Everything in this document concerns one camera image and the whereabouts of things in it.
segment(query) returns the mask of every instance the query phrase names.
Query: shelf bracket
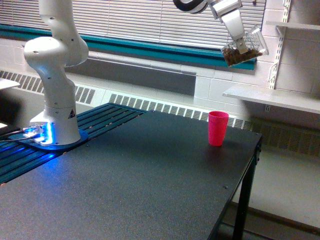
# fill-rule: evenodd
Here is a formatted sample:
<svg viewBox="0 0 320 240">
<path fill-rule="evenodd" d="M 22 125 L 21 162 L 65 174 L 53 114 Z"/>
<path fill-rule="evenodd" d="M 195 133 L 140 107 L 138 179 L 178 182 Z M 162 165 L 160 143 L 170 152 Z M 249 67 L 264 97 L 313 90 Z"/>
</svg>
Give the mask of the shelf bracket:
<svg viewBox="0 0 320 240">
<path fill-rule="evenodd" d="M 264 106 L 264 111 L 265 111 L 266 113 L 270 112 L 270 109 L 271 109 L 271 105 L 266 104 L 266 105 Z"/>
<path fill-rule="evenodd" d="M 282 22 L 287 23 L 289 20 L 291 0 L 283 0 L 283 6 L 284 6 L 284 12 L 283 12 L 283 17 L 282 17 Z M 270 68 L 270 72 L 269 72 L 269 78 L 268 78 L 269 89 L 276 88 L 276 81 L 277 81 L 277 77 L 278 77 L 280 59 L 281 59 L 281 55 L 282 55 L 282 49 L 283 49 L 284 39 L 285 39 L 285 35 L 286 35 L 286 30 L 287 30 L 287 28 L 283 27 L 283 26 L 276 26 L 276 29 L 279 32 L 279 41 L 278 41 L 278 46 L 277 46 L 277 50 L 276 50 L 274 64 Z"/>
<path fill-rule="evenodd" d="M 286 35 L 287 27 L 285 26 L 276 26 L 276 30 L 278 31 L 281 38 L 284 38 Z"/>
</svg>

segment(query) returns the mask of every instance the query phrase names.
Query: brown granular material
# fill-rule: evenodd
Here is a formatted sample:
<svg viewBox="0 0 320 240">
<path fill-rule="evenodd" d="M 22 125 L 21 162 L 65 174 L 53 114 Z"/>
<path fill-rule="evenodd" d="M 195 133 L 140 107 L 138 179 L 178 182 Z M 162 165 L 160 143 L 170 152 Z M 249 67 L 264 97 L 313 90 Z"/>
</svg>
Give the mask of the brown granular material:
<svg viewBox="0 0 320 240">
<path fill-rule="evenodd" d="M 231 67 L 236 64 L 254 59 L 256 57 L 262 56 L 263 54 L 253 48 L 249 48 L 247 52 L 241 54 L 238 49 L 232 47 L 226 47 L 222 50 L 224 59 L 228 64 L 228 67 Z"/>
</svg>

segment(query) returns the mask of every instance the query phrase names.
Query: radiator vent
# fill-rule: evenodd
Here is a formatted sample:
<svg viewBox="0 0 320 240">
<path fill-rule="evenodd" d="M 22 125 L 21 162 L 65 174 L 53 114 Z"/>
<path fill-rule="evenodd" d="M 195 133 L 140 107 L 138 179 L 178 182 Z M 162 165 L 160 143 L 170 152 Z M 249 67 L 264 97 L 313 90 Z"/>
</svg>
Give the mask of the radiator vent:
<svg viewBox="0 0 320 240">
<path fill-rule="evenodd" d="M 159 102 L 156 100 L 152 101 L 152 99 L 142 99 L 112 93 L 109 98 L 109 102 L 145 111 L 157 111 L 183 116 L 190 119 L 208 121 L 208 112 L 186 108 L 185 106 L 177 106 L 176 104 Z"/>
<path fill-rule="evenodd" d="M 112 92 L 109 97 L 109 102 L 146 111 L 157 111 L 200 121 L 208 121 L 208 110 L 193 107 L 188 108 L 185 105 L 155 99 L 125 96 L 122 93 Z M 320 157 L 320 133 L 316 131 L 304 132 L 304 130 L 296 127 L 261 120 L 245 120 L 237 116 L 230 116 L 228 126 L 262 133 L 264 145 Z"/>
<path fill-rule="evenodd" d="M 38 77 L 0 70 L 0 78 L 16 81 L 20 84 L 20 86 L 17 87 L 18 89 L 44 94 L 43 83 Z M 79 86 L 77 84 L 75 86 L 75 100 L 77 103 L 91 105 L 95 93 L 96 90 L 93 88 Z"/>
</svg>

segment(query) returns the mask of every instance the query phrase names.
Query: red plastic cup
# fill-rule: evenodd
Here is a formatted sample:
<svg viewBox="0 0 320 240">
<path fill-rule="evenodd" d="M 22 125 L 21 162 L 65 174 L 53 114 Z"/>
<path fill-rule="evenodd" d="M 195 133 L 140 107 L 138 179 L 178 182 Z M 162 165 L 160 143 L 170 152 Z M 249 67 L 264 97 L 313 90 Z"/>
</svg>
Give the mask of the red plastic cup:
<svg viewBox="0 0 320 240">
<path fill-rule="evenodd" d="M 228 120 L 229 114 L 224 111 L 209 112 L 208 137 L 210 145 L 222 146 L 226 136 Z"/>
</svg>

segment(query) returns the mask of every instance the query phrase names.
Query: clear plastic container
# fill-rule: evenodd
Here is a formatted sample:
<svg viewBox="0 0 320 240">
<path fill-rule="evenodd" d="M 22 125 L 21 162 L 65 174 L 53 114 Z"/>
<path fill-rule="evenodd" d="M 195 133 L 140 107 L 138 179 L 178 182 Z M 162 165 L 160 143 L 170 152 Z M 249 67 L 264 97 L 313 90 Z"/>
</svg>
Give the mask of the clear plastic container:
<svg viewBox="0 0 320 240">
<path fill-rule="evenodd" d="M 259 27 L 254 26 L 243 37 L 248 51 L 241 54 L 236 46 L 235 41 L 230 42 L 221 49 L 228 67 L 241 64 L 259 56 L 269 55 L 269 50 Z"/>
</svg>

